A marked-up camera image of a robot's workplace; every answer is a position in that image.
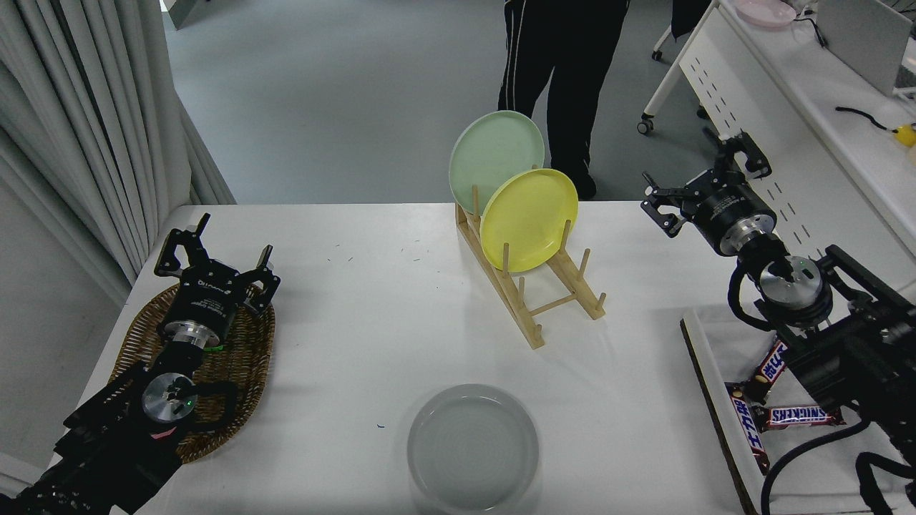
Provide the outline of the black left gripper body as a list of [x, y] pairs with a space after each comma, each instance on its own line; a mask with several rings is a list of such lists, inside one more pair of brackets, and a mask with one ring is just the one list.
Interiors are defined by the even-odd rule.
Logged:
[[162, 336], [176, 335], [180, 325], [200, 325], [213, 338], [225, 338], [248, 291], [240, 275], [217, 260], [181, 270], [179, 290], [162, 320]]

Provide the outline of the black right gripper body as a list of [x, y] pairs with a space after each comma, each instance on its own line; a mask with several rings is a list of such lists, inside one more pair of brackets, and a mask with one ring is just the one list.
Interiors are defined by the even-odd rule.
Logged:
[[704, 172], [691, 180], [691, 222], [714, 251], [739, 251], [758, 234], [771, 234], [776, 215], [740, 172], [716, 178]]

